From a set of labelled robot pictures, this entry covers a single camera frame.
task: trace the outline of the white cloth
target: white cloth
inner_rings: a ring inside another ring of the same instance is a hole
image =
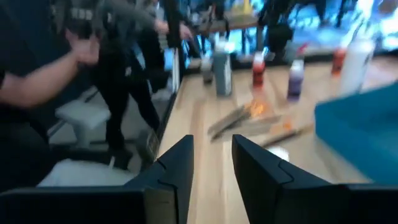
[[[131,172],[104,164],[65,159],[54,166],[38,187],[120,186],[134,177]]]

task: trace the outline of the white bottle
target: white bottle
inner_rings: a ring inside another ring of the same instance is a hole
[[[341,69],[341,95],[353,95],[361,91],[375,47],[374,41],[361,37],[349,44]]]

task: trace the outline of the black shirt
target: black shirt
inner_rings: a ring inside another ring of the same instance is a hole
[[[0,89],[5,71],[0,66]],[[0,192],[35,187],[57,163],[47,140],[22,109],[0,105],[0,117]]]

